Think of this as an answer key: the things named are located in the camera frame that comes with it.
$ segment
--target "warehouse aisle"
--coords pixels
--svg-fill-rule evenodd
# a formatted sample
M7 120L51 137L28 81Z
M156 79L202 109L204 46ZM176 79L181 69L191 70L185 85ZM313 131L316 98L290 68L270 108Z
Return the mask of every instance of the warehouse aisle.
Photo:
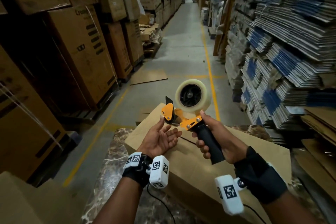
M83 134L82 142L58 172L55 180L68 187L83 203L92 192L113 132L118 128L135 128L142 110L153 110L165 101L166 95L173 99L184 80L199 79L208 90L215 91L216 97L207 110L209 115L229 126L250 124L246 114L232 102L225 67L212 56L214 40L200 23L197 3L186 1L164 29L163 44L155 58L143 65L144 70L164 69L168 80L123 85L96 125Z

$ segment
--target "screw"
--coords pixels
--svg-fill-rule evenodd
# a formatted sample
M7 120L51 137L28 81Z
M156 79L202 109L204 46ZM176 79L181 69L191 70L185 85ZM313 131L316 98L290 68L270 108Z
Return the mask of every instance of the screw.
M238 186L241 187L241 188L244 188L245 187L245 183L242 181L242 180L239 180L237 182Z

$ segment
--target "black wrist brace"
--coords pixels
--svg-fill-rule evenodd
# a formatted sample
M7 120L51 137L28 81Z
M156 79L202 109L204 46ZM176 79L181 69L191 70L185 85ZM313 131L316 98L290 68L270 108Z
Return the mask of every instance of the black wrist brace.
M239 177L250 192L263 204L277 200L287 191L286 183L273 167L249 146L246 158L234 164Z
M139 165L137 167L126 168L123 177L131 178L139 183L142 188L145 188L149 183L149 174L146 173L146 170L152 162L152 158L145 154L141 154Z

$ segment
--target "person's left arm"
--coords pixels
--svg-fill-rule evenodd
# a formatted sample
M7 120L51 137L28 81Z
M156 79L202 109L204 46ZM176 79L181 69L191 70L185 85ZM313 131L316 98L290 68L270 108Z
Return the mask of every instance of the person's left arm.
M151 159L163 155L177 144L182 135L177 128L169 130L171 125L163 128L164 117L146 134L137 152L146 154ZM135 180L123 177L115 191L94 219L93 224L131 224L134 223L143 188Z

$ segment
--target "person's right hand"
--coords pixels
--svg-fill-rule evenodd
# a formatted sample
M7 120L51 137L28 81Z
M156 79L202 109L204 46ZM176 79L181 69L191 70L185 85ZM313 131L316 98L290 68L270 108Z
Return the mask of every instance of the person's right hand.
M246 158L248 146L243 141L230 133L220 121L206 115L203 110L201 110L201 117L202 120L204 120L204 123L208 125L208 128L211 130L219 145L222 147L223 155L228 163L234 164ZM197 134L193 132L192 137L197 137ZM196 145L201 149L204 158L210 159L209 147L204 144L204 141L197 140Z

